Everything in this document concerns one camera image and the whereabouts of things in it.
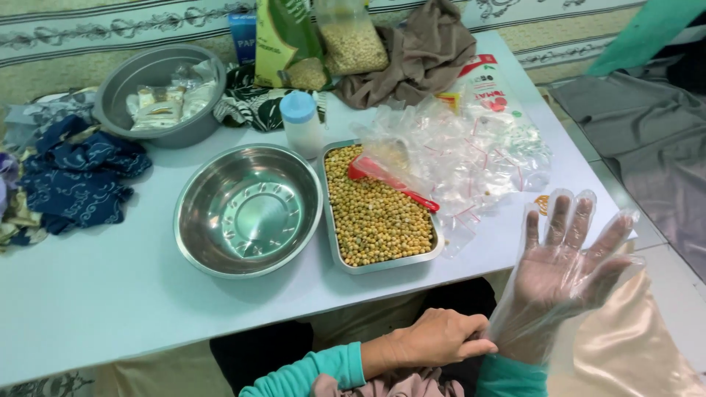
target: yellow split pea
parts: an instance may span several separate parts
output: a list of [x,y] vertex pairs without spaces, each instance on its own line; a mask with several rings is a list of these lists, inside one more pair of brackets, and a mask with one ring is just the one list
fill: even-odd
[[348,178],[348,164],[362,152],[362,146],[346,146],[325,160],[343,261],[363,266],[431,251],[433,226],[425,207],[377,179]]

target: teal sleeve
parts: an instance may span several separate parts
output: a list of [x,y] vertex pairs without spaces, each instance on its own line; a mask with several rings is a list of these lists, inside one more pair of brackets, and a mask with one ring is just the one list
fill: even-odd
[[239,397],[308,397],[313,380],[328,374],[341,390],[365,384],[360,359],[360,342],[309,352],[294,364],[285,365],[240,391]]
[[546,368],[501,355],[486,355],[476,397],[547,397]]

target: dark pants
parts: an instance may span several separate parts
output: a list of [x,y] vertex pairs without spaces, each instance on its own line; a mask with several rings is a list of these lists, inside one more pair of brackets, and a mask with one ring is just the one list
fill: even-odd
[[[454,309],[467,316],[483,314],[490,318],[495,306],[493,288],[484,278],[474,278],[430,290],[417,318],[430,307]],[[287,321],[214,338],[210,347],[223,376],[237,396],[245,386],[252,386],[257,378],[303,358],[311,350],[312,340],[313,331],[309,324]],[[456,380],[472,396],[482,363],[481,356],[446,365],[441,369],[440,381]]]

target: brown cloth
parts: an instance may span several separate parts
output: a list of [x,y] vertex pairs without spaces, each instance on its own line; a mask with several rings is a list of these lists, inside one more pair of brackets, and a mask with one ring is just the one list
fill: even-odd
[[428,0],[409,15],[404,29],[380,28],[390,55],[384,71],[345,76],[336,95],[348,106],[367,109],[392,95],[416,105],[442,93],[476,52],[476,39],[449,0]]
[[398,369],[386,372],[353,390],[338,390],[338,382],[321,374],[311,384],[309,397],[463,397],[456,381],[439,384],[440,368]]

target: bowl rim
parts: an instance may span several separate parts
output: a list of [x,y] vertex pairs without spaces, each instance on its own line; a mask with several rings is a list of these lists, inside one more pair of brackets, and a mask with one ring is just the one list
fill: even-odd
[[[117,76],[118,72],[123,69],[126,65],[147,56],[148,54],[152,54],[153,52],[157,51],[162,51],[166,49],[191,49],[195,50],[198,52],[201,52],[202,54],[206,55],[211,61],[213,61],[214,66],[216,68],[217,72],[217,77],[219,80],[216,82],[216,88],[214,90],[214,95],[211,98],[211,100],[206,104],[206,106],[201,109],[198,113],[193,115],[190,119],[178,123],[176,126],[165,128],[165,129],[151,129],[147,131],[131,131],[129,129],[124,129],[120,126],[117,126],[114,122],[110,121],[105,114],[105,111],[103,110],[103,95],[105,95],[105,90],[108,86],[108,83],[112,81],[115,76]],[[132,57],[128,58],[127,60],[123,61],[120,65],[118,65],[115,69],[113,69],[108,77],[106,77],[101,84],[98,86],[98,91],[96,91],[96,101],[95,104],[93,105],[93,109],[91,112],[91,115],[96,118],[101,124],[103,124],[107,129],[110,131],[126,137],[126,138],[132,138],[132,139],[155,139],[155,138],[162,138],[164,136],[170,135],[176,131],[181,131],[185,127],[189,127],[190,125],[198,122],[203,118],[203,116],[207,113],[211,113],[213,111],[213,108],[216,106],[216,104],[221,100],[221,97],[223,96],[223,92],[225,91],[225,86],[226,86],[226,71],[225,71],[225,65],[223,64],[223,61],[220,60],[220,58],[211,52],[210,50],[200,47],[198,45],[191,45],[191,44],[170,44],[170,45],[161,45],[159,47],[153,47],[146,49],[144,51],[140,51],[139,53],[133,55]]]
[[[239,152],[244,149],[252,149],[252,148],[269,148],[269,149],[276,149],[279,150],[283,153],[286,153],[288,155],[291,155],[293,158],[298,160],[304,168],[309,172],[309,176],[312,178],[314,185],[316,186],[316,196],[318,198],[317,204],[316,204],[316,213],[314,214],[314,219],[313,223],[311,225],[311,229],[306,233],[306,236],[304,236],[303,240],[301,241],[301,244],[297,248],[294,249],[294,251],[290,252],[286,257],[281,259],[279,263],[277,263],[274,266],[270,266],[268,268],[264,268],[259,271],[255,271],[253,273],[246,273],[246,274],[230,274],[230,273],[223,273],[219,272],[216,270],[213,270],[200,261],[196,260],[196,258],[191,255],[189,250],[186,248],[186,245],[184,245],[184,242],[181,240],[181,232],[179,231],[179,221],[181,219],[181,207],[184,204],[184,197],[186,197],[186,193],[189,191],[189,189],[193,186],[194,181],[196,178],[201,175],[201,173],[211,166],[214,162],[218,161],[220,158],[223,158],[224,156],[230,155],[235,152]],[[228,278],[228,279],[243,279],[243,278],[253,278],[253,277],[258,277],[261,275],[265,275],[268,273],[272,273],[273,271],[281,268],[285,264],[287,264],[289,261],[291,261],[295,256],[301,252],[304,247],[306,247],[307,244],[309,244],[309,240],[311,240],[313,234],[316,232],[316,229],[318,228],[319,221],[321,220],[321,213],[323,212],[323,190],[321,188],[321,182],[319,181],[318,175],[316,174],[316,171],[314,171],[313,167],[309,164],[308,161],[306,161],[302,156],[300,156],[298,153],[294,152],[293,150],[290,150],[284,146],[280,145],[273,145],[270,143],[250,143],[246,145],[240,145],[236,146],[234,148],[230,148],[228,150],[224,150],[221,153],[218,153],[217,155],[213,156],[211,159],[208,161],[204,162],[203,165],[201,165],[194,173],[189,177],[189,180],[186,181],[184,184],[184,187],[181,189],[181,193],[179,194],[179,198],[176,200],[176,206],[174,208],[174,222],[173,222],[173,228],[174,228],[174,238],[176,239],[176,245],[179,248],[179,251],[181,254],[184,256],[184,258],[189,261],[194,267],[197,269],[201,270],[204,273],[220,277],[220,278]]]

